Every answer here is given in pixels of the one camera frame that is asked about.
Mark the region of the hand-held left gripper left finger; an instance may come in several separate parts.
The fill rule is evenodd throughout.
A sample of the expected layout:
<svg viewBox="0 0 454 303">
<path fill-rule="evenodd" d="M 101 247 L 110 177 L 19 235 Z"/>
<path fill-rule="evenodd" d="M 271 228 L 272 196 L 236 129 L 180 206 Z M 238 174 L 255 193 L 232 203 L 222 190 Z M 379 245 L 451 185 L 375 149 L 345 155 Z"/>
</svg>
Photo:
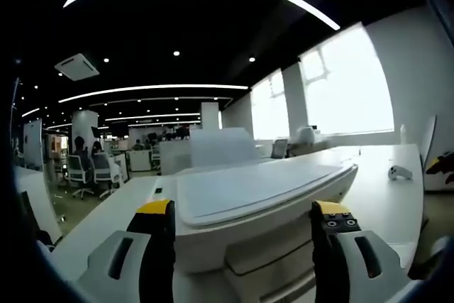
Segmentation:
<svg viewBox="0 0 454 303">
<path fill-rule="evenodd" d="M 175 202 L 140 207 L 87 258 L 77 284 L 95 302 L 173 302 Z"/>
</svg>

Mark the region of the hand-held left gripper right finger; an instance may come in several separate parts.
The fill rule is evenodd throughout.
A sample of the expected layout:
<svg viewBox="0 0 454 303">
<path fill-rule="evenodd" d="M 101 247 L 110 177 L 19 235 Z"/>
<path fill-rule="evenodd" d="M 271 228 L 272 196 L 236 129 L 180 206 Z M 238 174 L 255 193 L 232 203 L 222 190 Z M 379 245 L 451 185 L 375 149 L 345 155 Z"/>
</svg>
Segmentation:
<svg viewBox="0 0 454 303">
<path fill-rule="evenodd" d="M 410 293 L 397 252 L 362 230 L 349 209 L 316 200 L 310 219 L 316 302 L 402 302 Z"/>
</svg>

